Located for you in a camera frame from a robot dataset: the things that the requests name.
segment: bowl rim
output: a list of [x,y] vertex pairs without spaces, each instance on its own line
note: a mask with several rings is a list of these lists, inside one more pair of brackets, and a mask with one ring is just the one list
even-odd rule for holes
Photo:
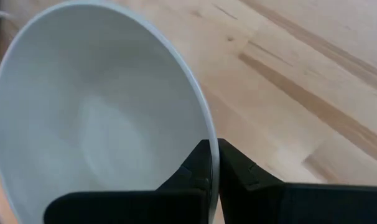
[[[182,56],[178,53],[178,51],[174,48],[174,46],[164,37],[160,31],[158,31],[154,25],[152,25],[147,20],[143,19],[141,16],[136,14],[135,12],[126,9],[125,7],[113,3],[113,2],[104,2],[104,1],[86,1],[86,0],[77,0],[77,1],[67,1],[56,4],[52,7],[45,9],[44,11],[35,15],[23,28],[17,33],[13,41],[11,42],[10,46],[6,50],[6,53],[3,56],[1,65],[0,65],[0,85],[1,85],[1,77],[4,73],[4,69],[6,66],[9,57],[11,56],[12,52],[14,51],[16,45],[19,43],[20,38],[34,25],[37,21],[41,20],[43,17],[47,15],[63,10],[69,7],[77,7],[77,6],[93,6],[102,9],[107,9],[110,11],[114,11],[120,13],[134,22],[137,22],[139,25],[143,26],[147,29],[161,44],[170,52],[170,54],[175,58],[175,61],[179,64],[187,80],[189,81],[193,91],[195,92],[195,96],[200,104],[203,117],[205,119],[207,129],[208,129],[208,136],[210,141],[210,149],[211,149],[211,157],[212,157],[212,189],[211,189],[211,198],[210,198],[210,207],[209,207],[209,223],[213,223],[213,219],[216,212],[216,206],[218,202],[218,188],[219,188],[219,168],[220,168],[220,158],[219,158],[219,148],[218,148],[218,140],[216,138],[215,127],[213,125],[212,116],[207,104],[207,101],[201,91],[200,85],[198,81],[195,79],[192,71],[190,70],[189,66],[184,62]],[[16,207],[11,200],[10,197],[10,190],[11,188],[8,187],[6,184],[6,180],[4,178],[5,170],[7,168],[3,165],[2,158],[0,158],[0,180],[2,183],[2,187],[4,188],[7,201],[9,202],[11,209],[16,216],[19,223],[22,223],[19,213],[16,210]]]

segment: black plastic object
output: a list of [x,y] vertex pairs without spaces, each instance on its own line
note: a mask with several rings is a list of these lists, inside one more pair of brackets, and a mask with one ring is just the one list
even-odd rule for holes
[[377,223],[377,187],[284,183],[226,140],[219,147],[226,224]]
[[45,224],[207,224],[211,189],[209,141],[201,141],[155,191],[78,192],[54,200]]

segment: white ceramic bowl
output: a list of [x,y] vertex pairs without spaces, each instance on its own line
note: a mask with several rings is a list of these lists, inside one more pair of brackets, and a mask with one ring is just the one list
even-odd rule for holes
[[148,22],[108,3],[33,18],[0,68],[0,173],[21,223],[69,192],[154,190],[201,139],[218,148],[191,71]]

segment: wooden table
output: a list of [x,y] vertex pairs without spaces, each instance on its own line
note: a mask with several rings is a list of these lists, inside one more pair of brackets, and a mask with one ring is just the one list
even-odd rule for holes
[[[0,57],[58,2],[3,0]],[[286,181],[377,185],[377,0],[116,2],[182,54],[218,137]]]

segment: wood grain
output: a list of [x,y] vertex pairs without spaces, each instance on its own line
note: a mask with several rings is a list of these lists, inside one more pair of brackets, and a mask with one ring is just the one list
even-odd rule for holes
[[[0,58],[59,0],[3,0]],[[285,181],[377,185],[377,0],[114,0],[198,78],[218,136]],[[215,223],[223,223],[216,213]]]

